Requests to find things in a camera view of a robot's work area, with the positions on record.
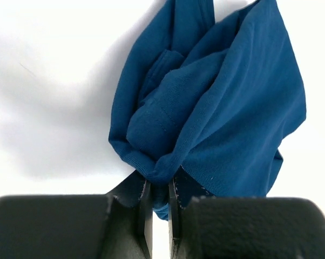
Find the blue t shirt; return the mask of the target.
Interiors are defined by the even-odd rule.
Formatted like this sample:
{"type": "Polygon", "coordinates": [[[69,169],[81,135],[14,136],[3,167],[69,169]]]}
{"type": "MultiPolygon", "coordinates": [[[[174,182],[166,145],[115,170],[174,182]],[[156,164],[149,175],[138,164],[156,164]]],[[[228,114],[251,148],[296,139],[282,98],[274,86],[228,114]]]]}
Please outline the blue t shirt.
{"type": "Polygon", "coordinates": [[[179,168],[216,196],[264,197],[282,140],[306,119],[299,67],[276,1],[215,20],[212,1],[167,1],[134,43],[114,95],[109,143],[155,185],[179,168]]]}

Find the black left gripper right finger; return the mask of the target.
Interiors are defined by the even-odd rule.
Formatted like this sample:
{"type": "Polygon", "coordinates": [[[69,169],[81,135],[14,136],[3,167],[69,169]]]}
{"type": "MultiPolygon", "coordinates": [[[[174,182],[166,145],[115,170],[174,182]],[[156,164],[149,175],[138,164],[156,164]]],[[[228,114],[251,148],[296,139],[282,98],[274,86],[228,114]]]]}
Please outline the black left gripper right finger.
{"type": "Polygon", "coordinates": [[[168,226],[170,258],[177,258],[182,239],[182,211],[193,197],[214,197],[215,195],[193,179],[183,167],[179,167],[168,184],[168,226]]]}

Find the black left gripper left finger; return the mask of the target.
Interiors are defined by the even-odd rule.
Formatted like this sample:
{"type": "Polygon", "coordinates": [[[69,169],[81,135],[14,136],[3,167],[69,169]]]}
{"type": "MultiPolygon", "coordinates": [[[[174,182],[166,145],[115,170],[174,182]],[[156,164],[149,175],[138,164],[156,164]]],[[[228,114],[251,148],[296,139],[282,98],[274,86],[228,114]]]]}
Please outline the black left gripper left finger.
{"type": "Polygon", "coordinates": [[[151,184],[137,171],[106,194],[106,258],[152,258],[151,184]]]}

